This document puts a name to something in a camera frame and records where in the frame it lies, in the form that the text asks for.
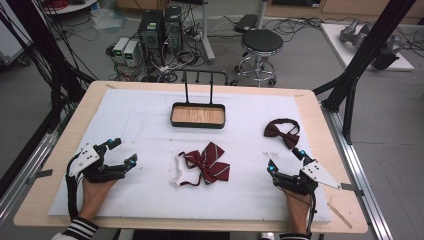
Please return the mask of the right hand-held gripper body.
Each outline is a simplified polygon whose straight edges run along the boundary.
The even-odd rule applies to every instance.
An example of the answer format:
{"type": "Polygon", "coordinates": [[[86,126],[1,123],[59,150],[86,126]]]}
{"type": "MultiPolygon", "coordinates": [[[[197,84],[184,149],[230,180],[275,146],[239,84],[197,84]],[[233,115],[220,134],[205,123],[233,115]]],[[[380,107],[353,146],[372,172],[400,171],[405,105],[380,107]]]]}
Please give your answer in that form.
{"type": "Polygon", "coordinates": [[[273,180],[273,184],[277,188],[302,195],[313,194],[319,183],[334,189],[341,189],[341,183],[336,181],[325,167],[315,159],[312,159],[312,162],[308,165],[303,165],[297,175],[290,176],[280,172],[279,179],[273,180]]]}

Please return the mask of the plain maroon bow tie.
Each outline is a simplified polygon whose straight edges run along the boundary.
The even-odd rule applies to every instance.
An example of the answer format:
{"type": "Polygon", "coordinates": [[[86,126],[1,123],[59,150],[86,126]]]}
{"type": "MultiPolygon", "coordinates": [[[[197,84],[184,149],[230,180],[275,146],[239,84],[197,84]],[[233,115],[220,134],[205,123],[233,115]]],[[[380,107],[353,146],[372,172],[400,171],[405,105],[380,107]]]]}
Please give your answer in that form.
{"type": "Polygon", "coordinates": [[[282,138],[285,146],[288,149],[293,149],[299,142],[299,136],[298,136],[299,132],[300,132],[300,126],[297,121],[293,119],[288,119],[288,118],[280,118],[280,119],[274,119],[266,125],[264,129],[264,136],[265,137],[279,136],[282,138]],[[284,133],[279,130],[278,125],[286,124],[286,123],[292,124],[293,128],[289,130],[288,132],[284,133]]]}

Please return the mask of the striped maroon bow tie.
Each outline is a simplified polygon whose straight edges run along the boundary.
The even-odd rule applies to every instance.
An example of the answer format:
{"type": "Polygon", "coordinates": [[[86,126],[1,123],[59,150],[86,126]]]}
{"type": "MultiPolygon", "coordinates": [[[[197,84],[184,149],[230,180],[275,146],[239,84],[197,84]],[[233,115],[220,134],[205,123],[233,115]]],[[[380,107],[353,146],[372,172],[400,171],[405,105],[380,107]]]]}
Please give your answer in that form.
{"type": "Polygon", "coordinates": [[[177,186],[199,186],[201,182],[206,185],[216,181],[228,181],[230,177],[230,164],[220,162],[219,158],[225,151],[213,142],[210,142],[202,152],[194,150],[181,152],[176,157],[176,173],[172,183],[177,186]]]}

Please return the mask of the black hook rack wooden tray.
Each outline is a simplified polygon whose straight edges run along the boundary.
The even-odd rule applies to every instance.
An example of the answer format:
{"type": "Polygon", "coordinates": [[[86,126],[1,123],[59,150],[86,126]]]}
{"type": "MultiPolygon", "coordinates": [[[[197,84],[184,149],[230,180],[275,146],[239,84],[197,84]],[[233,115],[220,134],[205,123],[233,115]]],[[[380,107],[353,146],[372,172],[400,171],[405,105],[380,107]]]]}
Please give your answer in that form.
{"type": "Polygon", "coordinates": [[[189,100],[188,73],[191,70],[182,71],[184,83],[184,102],[175,102],[172,105],[170,122],[173,127],[223,129],[226,123],[226,107],[223,104],[213,102],[214,76],[217,71],[195,70],[196,82],[200,80],[200,74],[209,75],[209,102],[195,103],[189,100]]]}

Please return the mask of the person's left hand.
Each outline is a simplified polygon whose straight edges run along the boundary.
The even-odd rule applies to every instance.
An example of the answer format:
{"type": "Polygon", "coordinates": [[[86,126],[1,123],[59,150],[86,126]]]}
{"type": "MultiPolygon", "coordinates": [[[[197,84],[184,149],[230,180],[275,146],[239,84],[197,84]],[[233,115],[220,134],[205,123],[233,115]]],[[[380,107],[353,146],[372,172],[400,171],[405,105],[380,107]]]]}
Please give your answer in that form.
{"type": "Polygon", "coordinates": [[[101,207],[116,180],[104,183],[91,183],[83,180],[83,206],[85,208],[101,207]]]}

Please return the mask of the white foam mat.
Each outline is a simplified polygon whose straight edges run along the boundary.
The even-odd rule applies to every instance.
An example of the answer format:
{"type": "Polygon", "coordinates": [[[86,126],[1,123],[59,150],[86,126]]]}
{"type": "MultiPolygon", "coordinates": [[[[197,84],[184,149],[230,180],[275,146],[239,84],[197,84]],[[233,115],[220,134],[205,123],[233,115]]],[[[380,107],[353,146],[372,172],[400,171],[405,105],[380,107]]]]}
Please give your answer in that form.
{"type": "Polygon", "coordinates": [[[301,162],[279,137],[263,132],[277,118],[301,119],[300,106],[290,96],[208,94],[109,89],[81,142],[101,144],[121,139],[105,155],[108,165],[137,155],[136,166],[112,188],[100,214],[103,217],[158,219],[277,221],[287,217],[285,197],[266,168],[295,175],[301,162]],[[221,129],[174,127],[174,103],[213,101],[226,108],[221,129]],[[229,178],[205,184],[198,169],[178,159],[181,152],[202,151],[213,142],[224,151],[229,178]]]}

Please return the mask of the white power supply unit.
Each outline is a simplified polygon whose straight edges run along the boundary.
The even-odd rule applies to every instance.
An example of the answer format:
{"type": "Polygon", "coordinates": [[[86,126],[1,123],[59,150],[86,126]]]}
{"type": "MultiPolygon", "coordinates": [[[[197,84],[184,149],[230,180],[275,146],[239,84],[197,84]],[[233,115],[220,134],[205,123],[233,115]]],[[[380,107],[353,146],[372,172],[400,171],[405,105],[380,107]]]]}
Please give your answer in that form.
{"type": "Polygon", "coordinates": [[[138,42],[130,40],[124,50],[124,58],[128,67],[136,67],[140,60],[138,42]]]}
{"type": "Polygon", "coordinates": [[[124,50],[129,42],[128,37],[121,37],[118,42],[113,47],[113,54],[115,57],[115,61],[118,64],[125,64],[124,50]]]}

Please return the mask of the large black computer tower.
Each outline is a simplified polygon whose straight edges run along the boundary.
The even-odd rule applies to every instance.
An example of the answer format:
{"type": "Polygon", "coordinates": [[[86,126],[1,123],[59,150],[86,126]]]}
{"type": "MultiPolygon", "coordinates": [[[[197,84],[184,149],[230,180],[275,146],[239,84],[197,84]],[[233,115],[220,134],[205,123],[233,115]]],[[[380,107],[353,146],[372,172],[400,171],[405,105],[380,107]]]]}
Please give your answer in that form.
{"type": "Polygon", "coordinates": [[[148,9],[144,12],[138,28],[138,34],[146,62],[151,66],[162,65],[163,27],[163,14],[161,10],[148,9]]]}

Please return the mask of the white floor board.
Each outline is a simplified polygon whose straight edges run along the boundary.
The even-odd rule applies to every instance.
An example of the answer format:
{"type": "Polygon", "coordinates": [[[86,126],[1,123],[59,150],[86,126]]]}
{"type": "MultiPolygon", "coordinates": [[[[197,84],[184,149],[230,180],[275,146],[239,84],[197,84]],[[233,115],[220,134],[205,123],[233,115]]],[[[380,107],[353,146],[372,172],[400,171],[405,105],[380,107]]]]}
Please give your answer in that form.
{"type": "MultiPolygon", "coordinates": [[[[321,23],[321,29],[326,39],[331,43],[332,49],[335,51],[342,65],[346,67],[357,49],[350,43],[343,43],[339,40],[340,32],[347,27],[347,24],[326,24],[321,23]]],[[[408,60],[401,54],[397,53],[398,57],[388,68],[387,71],[413,71],[414,67],[408,62],[408,60]]]]}

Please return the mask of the clear plastic bag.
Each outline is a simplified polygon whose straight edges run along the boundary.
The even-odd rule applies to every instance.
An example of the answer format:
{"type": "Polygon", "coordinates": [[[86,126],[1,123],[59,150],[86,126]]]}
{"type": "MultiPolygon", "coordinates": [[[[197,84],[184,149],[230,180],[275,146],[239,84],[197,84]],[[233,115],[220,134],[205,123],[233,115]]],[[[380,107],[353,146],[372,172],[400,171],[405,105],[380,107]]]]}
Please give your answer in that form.
{"type": "Polygon", "coordinates": [[[96,30],[121,29],[127,23],[127,19],[113,9],[95,9],[90,13],[96,30]]]}

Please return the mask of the slim black computer tower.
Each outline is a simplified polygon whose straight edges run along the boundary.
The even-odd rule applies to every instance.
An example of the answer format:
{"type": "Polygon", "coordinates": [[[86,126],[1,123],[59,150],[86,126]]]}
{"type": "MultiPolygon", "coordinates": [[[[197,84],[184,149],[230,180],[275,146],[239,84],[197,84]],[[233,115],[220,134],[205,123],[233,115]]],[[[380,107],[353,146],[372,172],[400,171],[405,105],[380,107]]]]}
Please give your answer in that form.
{"type": "Polygon", "coordinates": [[[182,9],[180,6],[167,6],[164,11],[165,42],[172,53],[180,52],[182,46],[182,9]]]}

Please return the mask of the grey stand leg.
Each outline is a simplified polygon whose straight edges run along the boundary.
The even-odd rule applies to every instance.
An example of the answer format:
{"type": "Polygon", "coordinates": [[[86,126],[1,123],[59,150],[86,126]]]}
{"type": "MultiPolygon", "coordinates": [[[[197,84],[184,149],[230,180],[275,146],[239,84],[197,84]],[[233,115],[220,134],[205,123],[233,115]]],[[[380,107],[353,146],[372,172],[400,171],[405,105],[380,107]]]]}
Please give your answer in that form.
{"type": "Polygon", "coordinates": [[[216,60],[211,43],[208,38],[208,0],[201,0],[202,2],[202,31],[200,32],[202,45],[206,55],[206,62],[213,64],[216,60]]]}

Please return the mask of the black flat box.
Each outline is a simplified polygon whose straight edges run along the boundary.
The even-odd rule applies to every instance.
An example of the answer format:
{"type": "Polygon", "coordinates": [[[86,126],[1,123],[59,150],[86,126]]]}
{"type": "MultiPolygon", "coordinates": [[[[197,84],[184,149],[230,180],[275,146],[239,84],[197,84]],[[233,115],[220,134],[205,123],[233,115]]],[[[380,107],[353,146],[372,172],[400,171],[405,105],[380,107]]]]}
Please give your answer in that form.
{"type": "Polygon", "coordinates": [[[256,29],[258,16],[256,14],[244,15],[234,26],[234,30],[239,33],[245,33],[256,29]]]}

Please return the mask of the aluminium rail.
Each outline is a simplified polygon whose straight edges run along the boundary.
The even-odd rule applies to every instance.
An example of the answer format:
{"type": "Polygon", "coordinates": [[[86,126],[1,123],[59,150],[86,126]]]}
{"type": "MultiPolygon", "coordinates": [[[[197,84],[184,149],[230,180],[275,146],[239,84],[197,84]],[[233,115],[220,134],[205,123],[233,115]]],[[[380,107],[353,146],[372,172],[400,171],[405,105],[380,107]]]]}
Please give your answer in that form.
{"type": "Polygon", "coordinates": [[[355,194],[373,236],[376,240],[394,240],[356,150],[342,134],[343,120],[340,114],[332,113],[325,108],[321,108],[321,110],[335,141],[347,175],[355,188],[355,194]]]}
{"type": "Polygon", "coordinates": [[[0,179],[0,226],[31,185],[25,182],[42,171],[60,136],[58,130],[36,132],[0,179]]]}

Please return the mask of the black metal frame stand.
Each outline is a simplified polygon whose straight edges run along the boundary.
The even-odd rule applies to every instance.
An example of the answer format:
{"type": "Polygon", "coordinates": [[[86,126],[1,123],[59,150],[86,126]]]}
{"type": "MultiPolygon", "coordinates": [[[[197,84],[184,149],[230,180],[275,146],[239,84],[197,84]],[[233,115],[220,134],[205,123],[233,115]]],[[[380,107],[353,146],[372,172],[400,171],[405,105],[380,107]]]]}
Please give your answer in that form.
{"type": "Polygon", "coordinates": [[[67,61],[50,28],[40,16],[37,3],[32,0],[6,0],[6,3],[26,30],[33,46],[29,47],[19,36],[19,27],[6,13],[0,11],[0,20],[27,52],[51,89],[52,110],[47,120],[49,129],[53,130],[61,124],[62,110],[75,107],[82,100],[86,93],[83,83],[91,84],[95,79],[67,61]]]}
{"type": "Polygon", "coordinates": [[[352,144],[351,125],[357,83],[368,65],[377,56],[383,44],[401,23],[416,1],[389,0],[381,15],[376,20],[370,34],[359,47],[345,70],[334,80],[313,90],[315,95],[331,90],[330,95],[322,101],[322,106],[329,112],[337,113],[340,104],[346,101],[342,136],[349,145],[352,144]]]}

